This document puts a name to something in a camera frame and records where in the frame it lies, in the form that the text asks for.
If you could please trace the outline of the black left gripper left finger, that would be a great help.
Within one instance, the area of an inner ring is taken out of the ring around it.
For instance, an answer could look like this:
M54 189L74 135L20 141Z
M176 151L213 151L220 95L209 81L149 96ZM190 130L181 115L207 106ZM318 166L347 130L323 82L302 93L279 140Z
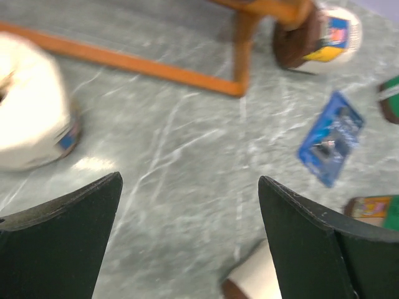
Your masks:
M123 179L110 173L1 218L1 298L91 298Z

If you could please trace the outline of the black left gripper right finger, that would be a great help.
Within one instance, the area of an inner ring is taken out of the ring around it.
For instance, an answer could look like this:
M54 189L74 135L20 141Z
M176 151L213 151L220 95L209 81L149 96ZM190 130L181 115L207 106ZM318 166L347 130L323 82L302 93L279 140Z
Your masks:
M398 232L262 176L259 203L283 298L398 298Z

